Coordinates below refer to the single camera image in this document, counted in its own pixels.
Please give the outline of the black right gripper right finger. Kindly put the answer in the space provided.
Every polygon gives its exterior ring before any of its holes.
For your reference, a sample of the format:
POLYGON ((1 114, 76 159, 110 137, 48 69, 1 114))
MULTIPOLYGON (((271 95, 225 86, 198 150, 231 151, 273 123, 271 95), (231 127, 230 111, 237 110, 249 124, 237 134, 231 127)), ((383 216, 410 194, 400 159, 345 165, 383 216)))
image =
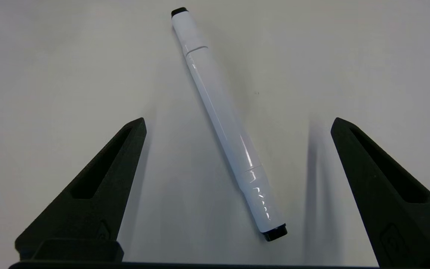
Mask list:
POLYGON ((331 136, 379 266, 430 268, 430 191, 353 123, 331 136))

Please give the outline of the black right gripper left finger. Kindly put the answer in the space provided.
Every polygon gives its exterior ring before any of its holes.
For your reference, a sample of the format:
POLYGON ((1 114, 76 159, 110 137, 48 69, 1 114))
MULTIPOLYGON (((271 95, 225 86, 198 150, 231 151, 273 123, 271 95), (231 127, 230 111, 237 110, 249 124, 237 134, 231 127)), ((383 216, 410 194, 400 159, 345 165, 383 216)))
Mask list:
POLYGON ((118 232, 147 134, 143 118, 116 133, 17 237, 21 262, 121 262, 118 232))

